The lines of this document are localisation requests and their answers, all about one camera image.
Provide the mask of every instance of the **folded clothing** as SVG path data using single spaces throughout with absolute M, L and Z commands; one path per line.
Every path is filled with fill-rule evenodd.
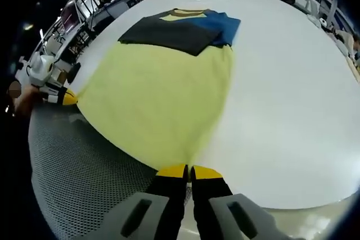
M 118 41 L 150 44 L 199 55 L 208 45 L 232 45 L 240 20 L 212 10 L 174 9 L 144 17 Z

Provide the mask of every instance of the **desk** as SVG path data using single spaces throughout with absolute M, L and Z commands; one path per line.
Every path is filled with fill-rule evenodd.
M 144 0 L 93 41 L 70 88 L 79 92 L 139 19 L 174 7 L 241 19 L 224 113 L 195 163 L 218 170 L 233 192 L 263 207 L 316 207 L 353 194 L 360 178 L 360 114 L 353 110 L 360 107 L 359 85 L 327 35 L 279 0 Z
M 110 3 L 105 4 L 103 8 L 95 12 L 92 25 L 96 25 L 98 22 L 109 16 L 112 16 L 113 18 L 119 17 L 129 9 L 129 1 L 131 0 L 112 0 Z
M 58 60 L 61 58 L 62 53 L 68 48 L 69 44 L 73 41 L 73 39 L 76 37 L 76 35 L 80 32 L 81 28 L 85 25 L 85 23 L 78 24 L 75 26 L 67 35 L 65 38 L 65 41 L 63 42 L 62 46 L 59 48 L 55 55 L 55 60 Z

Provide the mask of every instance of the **person's hand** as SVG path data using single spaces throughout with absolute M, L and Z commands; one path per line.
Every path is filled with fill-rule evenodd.
M 32 85 L 25 86 L 20 97 L 15 102 L 15 114 L 30 117 L 34 104 L 37 102 L 42 102 L 39 89 Z

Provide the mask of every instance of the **ceiling light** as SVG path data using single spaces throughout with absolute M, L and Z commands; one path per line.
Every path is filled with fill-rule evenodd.
M 24 30 L 30 30 L 31 28 L 33 28 L 34 27 L 34 25 L 33 24 L 29 24 L 28 22 L 26 22 L 25 24 L 24 24 Z
M 42 29 L 40 29 L 40 37 L 41 37 L 41 40 L 43 40 L 44 39 L 44 33 L 43 33 L 43 30 Z

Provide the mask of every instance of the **chair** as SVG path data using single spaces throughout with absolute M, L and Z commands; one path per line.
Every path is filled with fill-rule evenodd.
M 56 55 L 61 45 L 62 44 L 55 39 L 55 36 L 51 35 L 45 45 L 46 54 Z
M 317 18 L 320 9 L 320 3 L 316 0 L 309 0 L 306 4 L 306 9 L 311 13 L 311 15 Z

